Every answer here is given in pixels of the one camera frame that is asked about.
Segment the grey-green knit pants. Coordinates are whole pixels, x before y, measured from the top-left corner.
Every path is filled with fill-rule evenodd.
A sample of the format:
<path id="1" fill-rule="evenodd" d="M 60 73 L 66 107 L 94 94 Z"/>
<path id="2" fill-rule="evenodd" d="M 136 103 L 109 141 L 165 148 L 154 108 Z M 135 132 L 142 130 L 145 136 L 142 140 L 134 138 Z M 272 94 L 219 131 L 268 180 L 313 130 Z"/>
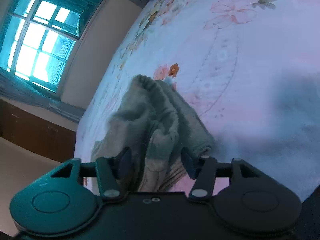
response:
<path id="1" fill-rule="evenodd" d="M 124 190 L 166 191 L 186 174 L 182 148 L 192 157 L 200 157 L 215 146 L 195 110 L 176 90 L 143 75 L 132 79 L 107 124 L 107 133 L 95 142 L 91 159 L 116 157 L 125 147 L 130 148 L 134 166 L 118 180 Z"/>

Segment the pink floral bed sheet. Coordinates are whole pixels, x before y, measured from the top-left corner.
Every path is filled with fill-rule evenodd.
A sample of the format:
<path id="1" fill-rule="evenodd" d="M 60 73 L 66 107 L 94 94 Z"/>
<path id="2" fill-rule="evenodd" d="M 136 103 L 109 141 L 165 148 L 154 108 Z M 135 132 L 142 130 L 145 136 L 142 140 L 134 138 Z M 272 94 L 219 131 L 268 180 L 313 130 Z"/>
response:
<path id="1" fill-rule="evenodd" d="M 306 199 L 319 185 L 319 0 L 154 0 L 132 25 L 76 133 L 89 162 L 131 79 L 172 85 L 215 138 Z"/>

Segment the window with white frame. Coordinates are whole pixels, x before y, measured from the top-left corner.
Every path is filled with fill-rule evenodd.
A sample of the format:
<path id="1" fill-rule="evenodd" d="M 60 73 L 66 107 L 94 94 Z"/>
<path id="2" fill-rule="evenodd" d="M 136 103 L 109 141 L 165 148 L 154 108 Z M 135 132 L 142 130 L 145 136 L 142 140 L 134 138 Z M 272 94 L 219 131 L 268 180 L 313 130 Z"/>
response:
<path id="1" fill-rule="evenodd" d="M 2 0 L 1 68 L 50 93 L 103 0 Z"/>

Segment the brown wooden door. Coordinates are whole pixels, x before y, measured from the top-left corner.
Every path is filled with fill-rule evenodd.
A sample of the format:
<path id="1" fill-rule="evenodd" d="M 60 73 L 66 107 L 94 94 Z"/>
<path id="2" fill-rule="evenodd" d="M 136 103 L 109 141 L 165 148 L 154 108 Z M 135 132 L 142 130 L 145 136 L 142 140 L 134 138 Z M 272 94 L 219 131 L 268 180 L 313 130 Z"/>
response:
<path id="1" fill-rule="evenodd" d="M 76 132 L 1 100 L 1 137 L 58 162 L 74 155 Z"/>

